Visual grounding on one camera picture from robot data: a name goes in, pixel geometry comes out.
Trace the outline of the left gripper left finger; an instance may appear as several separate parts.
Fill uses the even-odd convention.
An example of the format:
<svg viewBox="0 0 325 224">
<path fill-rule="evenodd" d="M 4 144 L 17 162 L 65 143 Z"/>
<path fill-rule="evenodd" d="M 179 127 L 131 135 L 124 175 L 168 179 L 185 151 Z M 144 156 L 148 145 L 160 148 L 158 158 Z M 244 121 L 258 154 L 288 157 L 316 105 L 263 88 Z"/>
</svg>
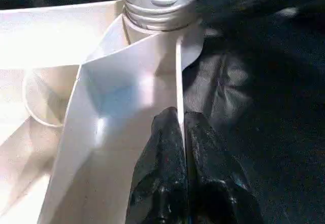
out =
<svg viewBox="0 0 325 224">
<path fill-rule="evenodd" d="M 188 182 L 177 109 L 157 114 L 134 167 L 126 223 L 186 223 Z"/>
</svg>

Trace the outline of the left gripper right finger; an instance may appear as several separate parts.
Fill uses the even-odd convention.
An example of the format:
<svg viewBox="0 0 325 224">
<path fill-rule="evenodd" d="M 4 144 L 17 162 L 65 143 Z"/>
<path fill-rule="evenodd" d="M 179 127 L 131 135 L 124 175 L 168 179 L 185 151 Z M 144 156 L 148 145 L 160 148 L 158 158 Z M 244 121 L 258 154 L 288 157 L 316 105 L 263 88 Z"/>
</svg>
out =
<svg viewBox="0 0 325 224">
<path fill-rule="evenodd" d="M 199 112 L 184 116 L 189 201 L 193 223 L 263 223 L 240 163 Z"/>
</svg>

